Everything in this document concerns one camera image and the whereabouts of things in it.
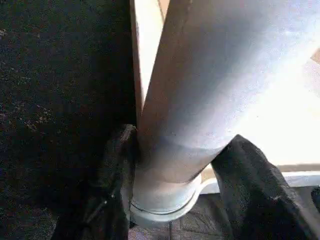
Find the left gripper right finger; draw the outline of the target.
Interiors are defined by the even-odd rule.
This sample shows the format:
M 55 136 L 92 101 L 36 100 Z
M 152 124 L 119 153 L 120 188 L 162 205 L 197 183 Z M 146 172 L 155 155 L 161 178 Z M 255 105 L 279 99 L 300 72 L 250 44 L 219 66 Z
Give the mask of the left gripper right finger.
M 235 240 L 316 240 L 318 221 L 280 170 L 236 135 L 211 162 Z

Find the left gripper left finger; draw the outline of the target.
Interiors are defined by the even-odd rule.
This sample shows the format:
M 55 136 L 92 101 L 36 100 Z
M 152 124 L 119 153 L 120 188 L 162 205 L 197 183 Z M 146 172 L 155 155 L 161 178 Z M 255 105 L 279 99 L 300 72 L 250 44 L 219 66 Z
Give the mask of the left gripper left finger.
M 93 177 L 80 183 L 58 218 L 55 240 L 126 240 L 137 159 L 137 129 L 121 125 Z

